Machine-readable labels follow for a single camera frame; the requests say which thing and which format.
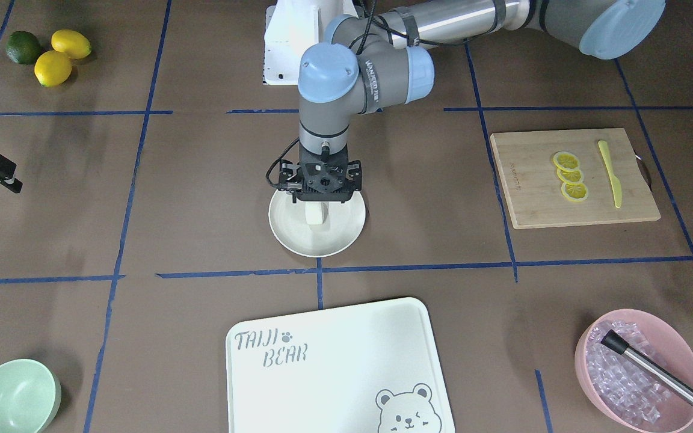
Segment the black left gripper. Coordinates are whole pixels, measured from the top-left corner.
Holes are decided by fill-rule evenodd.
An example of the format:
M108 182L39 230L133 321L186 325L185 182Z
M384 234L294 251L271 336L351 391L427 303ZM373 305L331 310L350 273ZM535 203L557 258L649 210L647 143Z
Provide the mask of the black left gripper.
M292 196L292 202L350 201L362 189L362 164L348 159L348 148L333 155L317 155L299 148L297 164L282 159L279 190Z

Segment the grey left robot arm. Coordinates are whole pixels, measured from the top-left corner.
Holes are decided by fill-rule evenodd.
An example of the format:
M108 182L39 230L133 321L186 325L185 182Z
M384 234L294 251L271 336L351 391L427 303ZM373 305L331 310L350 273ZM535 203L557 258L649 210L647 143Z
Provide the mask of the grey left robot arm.
M500 30L534 28L589 57L612 60L653 30L664 1L429 1L332 19L299 61L298 162L279 156L275 190L293 201L346 203L362 189L348 156L354 115L423 99L434 87L430 49Z

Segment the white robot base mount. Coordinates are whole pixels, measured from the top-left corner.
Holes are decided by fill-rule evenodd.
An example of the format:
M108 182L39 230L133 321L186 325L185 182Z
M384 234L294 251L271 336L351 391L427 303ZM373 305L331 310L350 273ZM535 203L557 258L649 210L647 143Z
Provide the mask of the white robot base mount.
M266 9L262 82L297 85L300 60L309 47L324 41L335 17L364 16L354 1L277 1Z

